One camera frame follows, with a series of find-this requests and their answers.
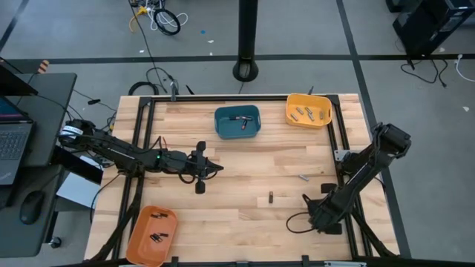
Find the blue plastic bin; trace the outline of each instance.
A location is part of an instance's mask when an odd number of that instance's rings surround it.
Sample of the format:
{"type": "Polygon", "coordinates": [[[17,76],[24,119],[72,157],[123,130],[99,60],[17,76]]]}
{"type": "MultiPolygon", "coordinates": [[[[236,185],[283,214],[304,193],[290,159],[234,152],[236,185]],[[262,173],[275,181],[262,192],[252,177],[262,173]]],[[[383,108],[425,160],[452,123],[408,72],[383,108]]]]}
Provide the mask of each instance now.
{"type": "Polygon", "coordinates": [[[252,138],[261,129],[259,109],[254,105],[218,108],[214,112],[214,129],[221,139],[252,138]],[[231,120],[232,116],[250,116],[252,121],[248,121],[246,128],[242,130],[244,121],[231,120]]]}

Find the chair wheel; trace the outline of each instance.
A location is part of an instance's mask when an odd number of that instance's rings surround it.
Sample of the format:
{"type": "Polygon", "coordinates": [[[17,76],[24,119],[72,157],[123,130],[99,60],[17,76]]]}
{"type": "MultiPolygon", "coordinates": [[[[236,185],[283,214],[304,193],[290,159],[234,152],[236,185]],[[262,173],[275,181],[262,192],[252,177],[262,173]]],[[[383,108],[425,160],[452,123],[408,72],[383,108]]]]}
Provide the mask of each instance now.
{"type": "Polygon", "coordinates": [[[51,246],[51,248],[59,248],[61,246],[61,238],[53,237],[48,244],[51,246]]]}

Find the laptop keyboard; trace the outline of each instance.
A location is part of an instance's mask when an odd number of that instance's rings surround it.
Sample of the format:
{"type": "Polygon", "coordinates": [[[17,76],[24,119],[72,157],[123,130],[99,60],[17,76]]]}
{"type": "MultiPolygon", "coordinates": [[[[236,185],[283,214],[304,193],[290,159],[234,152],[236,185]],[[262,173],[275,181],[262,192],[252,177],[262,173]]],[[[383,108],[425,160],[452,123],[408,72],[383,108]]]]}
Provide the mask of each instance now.
{"type": "Polygon", "coordinates": [[[27,131],[0,131],[0,160],[19,159],[27,135],[27,131]]]}

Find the computer mouse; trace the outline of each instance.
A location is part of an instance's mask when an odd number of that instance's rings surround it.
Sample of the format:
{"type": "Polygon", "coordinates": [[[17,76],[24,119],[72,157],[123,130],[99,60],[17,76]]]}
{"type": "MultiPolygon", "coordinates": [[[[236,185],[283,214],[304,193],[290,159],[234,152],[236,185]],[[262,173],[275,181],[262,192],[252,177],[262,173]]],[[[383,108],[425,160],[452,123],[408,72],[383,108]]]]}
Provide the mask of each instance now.
{"type": "Polygon", "coordinates": [[[38,220],[42,212],[43,200],[45,193],[43,191],[31,191],[23,200],[20,208],[20,220],[25,225],[30,225],[38,220]]]}

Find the pole base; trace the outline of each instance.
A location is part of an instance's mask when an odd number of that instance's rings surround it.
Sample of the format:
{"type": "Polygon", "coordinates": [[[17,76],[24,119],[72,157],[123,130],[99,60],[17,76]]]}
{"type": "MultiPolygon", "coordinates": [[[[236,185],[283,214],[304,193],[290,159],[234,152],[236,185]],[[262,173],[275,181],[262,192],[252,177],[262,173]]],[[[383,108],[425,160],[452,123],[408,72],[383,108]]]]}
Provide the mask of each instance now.
{"type": "Polygon", "coordinates": [[[251,82],[257,78],[259,68],[254,59],[239,58],[232,68],[232,74],[239,82],[251,82]]]}

